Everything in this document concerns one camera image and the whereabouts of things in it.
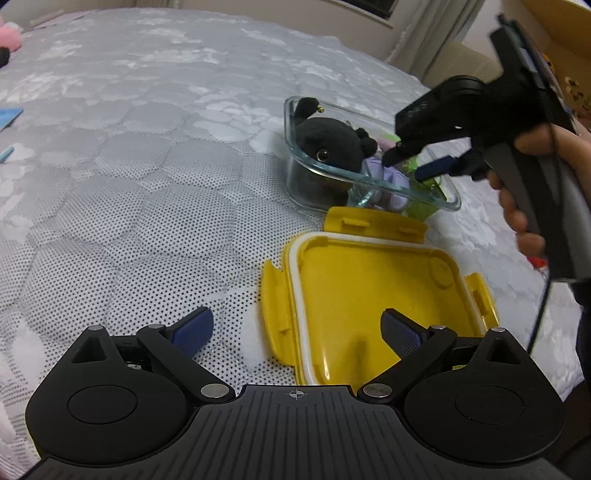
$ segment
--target yellow plastic lid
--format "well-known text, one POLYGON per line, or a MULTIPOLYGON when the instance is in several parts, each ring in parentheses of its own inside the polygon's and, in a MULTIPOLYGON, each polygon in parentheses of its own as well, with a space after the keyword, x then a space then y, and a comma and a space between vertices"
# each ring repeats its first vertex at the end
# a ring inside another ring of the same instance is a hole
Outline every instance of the yellow plastic lid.
POLYGON ((498 324, 482 277, 462 278, 453 258, 423 245, 425 224, 339 207, 324 229, 293 239, 282 271, 270 261, 263 267, 269 342, 282 363, 295 366, 300 384, 356 391, 400 360, 381 338, 387 308, 460 336, 482 336, 498 324))

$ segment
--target human hand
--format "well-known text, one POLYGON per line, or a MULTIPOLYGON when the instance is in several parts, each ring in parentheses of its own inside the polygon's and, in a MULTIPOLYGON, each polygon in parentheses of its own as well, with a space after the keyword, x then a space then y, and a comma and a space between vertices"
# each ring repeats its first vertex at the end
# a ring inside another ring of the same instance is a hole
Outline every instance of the human hand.
MULTIPOLYGON (((552 125, 552 129, 558 154, 573 169, 591 209, 591 135, 584 128, 579 129, 581 137, 556 125, 552 125)), ((548 125, 539 125, 520 135, 515 140, 515 148, 526 155, 552 155, 552 137, 548 125)), ((541 255, 545 249, 544 238, 527 231, 527 217, 517 209, 513 195, 492 170, 489 172, 488 180, 492 188, 499 190, 499 203, 503 207, 505 221, 517 234, 519 251, 528 257, 541 255)))

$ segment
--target bed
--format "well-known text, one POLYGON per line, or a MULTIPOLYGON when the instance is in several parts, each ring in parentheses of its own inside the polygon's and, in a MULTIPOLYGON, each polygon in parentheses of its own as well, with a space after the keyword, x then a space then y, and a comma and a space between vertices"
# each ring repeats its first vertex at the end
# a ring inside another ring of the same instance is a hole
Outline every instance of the bed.
MULTIPOLYGON (((334 37, 209 12, 90 12, 27 33, 0 71, 1 105, 24 108, 0 133, 15 147, 0 165, 0 472, 36 462, 27 400, 89 325, 126 335, 207 305, 215 331, 196 361, 236 388, 292 383, 262 334, 260 270, 323 215, 285 192, 282 103, 312 95, 391 121, 426 90, 334 37)), ((525 343, 543 278, 488 185, 454 182, 463 207, 434 215, 428 241, 485 275, 525 343)), ((579 314, 553 288, 534 351, 563 398, 582 379, 579 314)))

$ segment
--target quilted bedspread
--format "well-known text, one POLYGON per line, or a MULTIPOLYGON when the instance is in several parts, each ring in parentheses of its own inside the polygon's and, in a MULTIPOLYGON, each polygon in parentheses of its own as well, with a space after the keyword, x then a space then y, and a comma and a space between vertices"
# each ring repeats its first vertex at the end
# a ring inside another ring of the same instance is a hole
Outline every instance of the quilted bedspread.
MULTIPOLYGON (((0 133, 15 147, 0 165, 0 472, 37 461, 27 400, 89 325, 126 335, 207 305, 215 331, 197 361, 236 388, 294 382, 262 334, 261 265, 323 217, 286 194, 283 101, 392 121, 426 90, 336 38, 244 17, 125 9, 27 33, 0 71, 0 105, 24 108, 0 133)), ((488 185, 454 182, 463 207, 434 215, 428 240, 485 275, 525 343, 542 276, 488 185)), ((534 358, 562 396, 582 377, 578 318, 555 287, 534 358)))

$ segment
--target gray bedspread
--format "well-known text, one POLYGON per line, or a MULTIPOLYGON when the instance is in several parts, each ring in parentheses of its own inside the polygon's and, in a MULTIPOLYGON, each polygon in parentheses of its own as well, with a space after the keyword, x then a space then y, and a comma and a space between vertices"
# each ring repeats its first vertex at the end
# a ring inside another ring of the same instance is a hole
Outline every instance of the gray bedspread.
MULTIPOLYGON (((127 9, 26 34, 0 70, 2 106, 24 108, 0 133, 15 147, 0 165, 0 472, 36 461, 27 400, 92 324, 123 335, 207 305, 202 365, 236 387, 293 382, 262 335, 260 269, 322 216, 285 192, 283 101, 313 95, 391 121, 425 91, 335 38, 243 17, 127 9)), ((489 187, 456 186, 462 210, 434 216, 429 240, 484 273, 525 342, 542 278, 489 187)), ((555 289, 536 360, 562 395, 580 379, 578 315, 555 289)))

